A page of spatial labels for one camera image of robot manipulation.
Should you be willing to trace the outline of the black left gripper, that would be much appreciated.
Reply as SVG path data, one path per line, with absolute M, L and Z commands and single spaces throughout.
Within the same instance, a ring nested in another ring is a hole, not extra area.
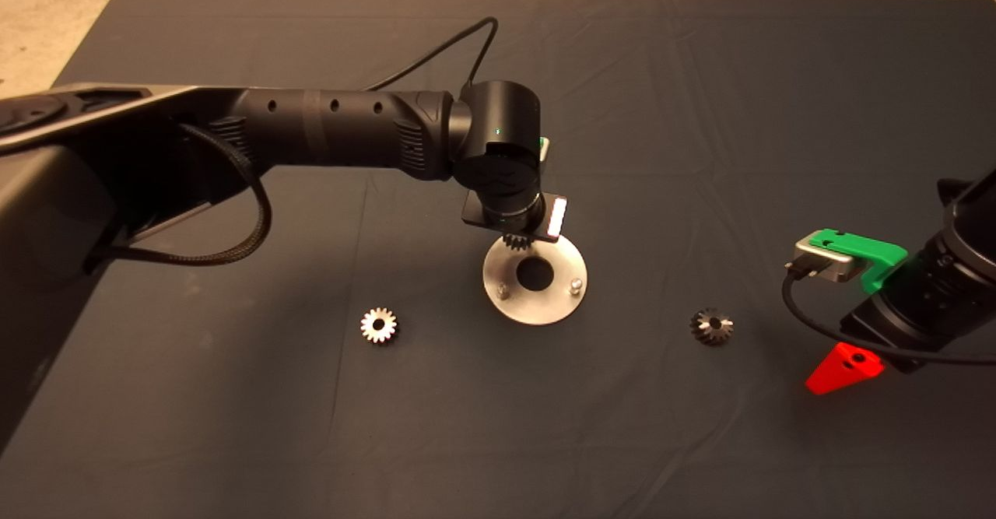
M 530 241 L 557 243 L 562 236 L 563 221 L 568 214 L 568 198 L 548 192 L 520 212 L 499 214 L 484 208 L 478 195 L 467 194 L 461 218 L 464 223 L 501 235 L 524 237 Z

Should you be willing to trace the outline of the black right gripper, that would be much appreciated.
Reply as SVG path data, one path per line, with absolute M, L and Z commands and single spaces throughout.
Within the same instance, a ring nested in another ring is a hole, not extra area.
M 886 360 L 911 373 L 925 363 L 993 366 L 992 355 L 942 353 L 950 342 L 994 320 L 994 281 L 956 259 L 911 259 L 878 292 L 840 321 L 847 337 L 885 346 Z M 805 380 L 813 395 L 831 394 L 886 369 L 871 350 L 837 342 Z

